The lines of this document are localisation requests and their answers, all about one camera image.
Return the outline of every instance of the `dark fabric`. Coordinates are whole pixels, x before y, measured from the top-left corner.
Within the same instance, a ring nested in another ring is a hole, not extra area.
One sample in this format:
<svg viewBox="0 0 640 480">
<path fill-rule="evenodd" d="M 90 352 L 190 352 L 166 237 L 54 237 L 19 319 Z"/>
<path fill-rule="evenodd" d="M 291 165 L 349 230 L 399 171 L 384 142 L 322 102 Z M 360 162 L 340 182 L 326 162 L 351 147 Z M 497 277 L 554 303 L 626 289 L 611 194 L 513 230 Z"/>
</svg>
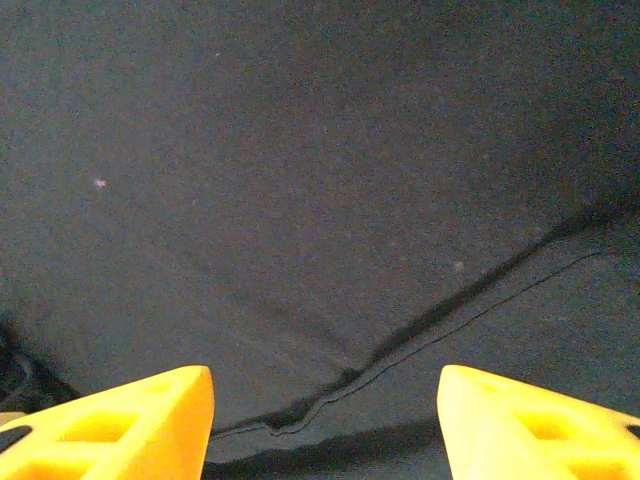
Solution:
<svg viewBox="0 0 640 480">
<path fill-rule="evenodd" d="M 450 478 L 435 399 L 452 363 L 640 416 L 638 265 L 638 216 L 556 242 L 299 433 L 214 437 L 209 458 L 237 458 L 208 464 L 203 478 Z"/>
<path fill-rule="evenodd" d="M 631 7 L 0 11 L 22 346 L 83 393 L 208 365 L 216 434 L 295 427 L 556 225 L 637 200 Z"/>
</svg>

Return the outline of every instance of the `yellow plastic piece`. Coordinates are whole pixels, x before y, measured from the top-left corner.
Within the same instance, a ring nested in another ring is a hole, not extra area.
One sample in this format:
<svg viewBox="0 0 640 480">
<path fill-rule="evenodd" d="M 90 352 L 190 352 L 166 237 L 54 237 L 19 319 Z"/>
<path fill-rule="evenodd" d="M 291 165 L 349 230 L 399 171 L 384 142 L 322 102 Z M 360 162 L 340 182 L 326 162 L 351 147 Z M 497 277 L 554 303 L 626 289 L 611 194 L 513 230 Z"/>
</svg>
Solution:
<svg viewBox="0 0 640 480">
<path fill-rule="evenodd" d="M 13 420 L 0 480 L 196 480 L 213 421 L 211 374 L 184 367 Z"/>
<path fill-rule="evenodd" d="M 640 480 L 640 419 L 448 365 L 438 416 L 454 480 Z"/>
</svg>

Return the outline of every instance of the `yellow triangular block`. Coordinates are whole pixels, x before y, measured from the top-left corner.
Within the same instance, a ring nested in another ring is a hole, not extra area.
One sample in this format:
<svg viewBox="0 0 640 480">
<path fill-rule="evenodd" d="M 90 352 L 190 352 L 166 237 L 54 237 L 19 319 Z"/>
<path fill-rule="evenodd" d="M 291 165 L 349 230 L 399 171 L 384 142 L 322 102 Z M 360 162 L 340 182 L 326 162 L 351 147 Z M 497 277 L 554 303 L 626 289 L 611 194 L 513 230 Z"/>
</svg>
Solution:
<svg viewBox="0 0 640 480">
<path fill-rule="evenodd" d="M 454 480 L 640 480 L 640 419 L 446 366 L 438 416 Z"/>
<path fill-rule="evenodd" d="M 0 480 L 196 480 L 213 410 L 194 366 L 27 415 L 0 427 L 5 443 L 24 435 L 0 453 Z"/>
</svg>

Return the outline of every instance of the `rectangular hole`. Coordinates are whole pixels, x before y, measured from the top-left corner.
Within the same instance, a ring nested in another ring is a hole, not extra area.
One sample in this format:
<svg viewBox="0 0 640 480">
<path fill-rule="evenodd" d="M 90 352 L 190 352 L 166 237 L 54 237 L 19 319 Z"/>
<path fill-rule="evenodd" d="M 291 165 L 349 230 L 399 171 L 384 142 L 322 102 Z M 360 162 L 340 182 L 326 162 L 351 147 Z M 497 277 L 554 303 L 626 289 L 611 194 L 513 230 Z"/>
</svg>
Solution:
<svg viewBox="0 0 640 480">
<path fill-rule="evenodd" d="M 63 442 L 117 442 L 138 419 L 137 413 L 98 412 L 82 417 L 58 439 Z"/>
<path fill-rule="evenodd" d="M 559 412 L 521 412 L 515 416 L 538 440 L 569 440 L 575 436 L 569 419 Z"/>
<path fill-rule="evenodd" d="M 621 462 L 598 464 L 585 461 L 569 465 L 569 470 L 578 480 L 631 480 L 628 469 Z"/>
<path fill-rule="evenodd" d="M 12 480 L 79 480 L 89 465 L 33 463 L 11 475 Z"/>
</svg>

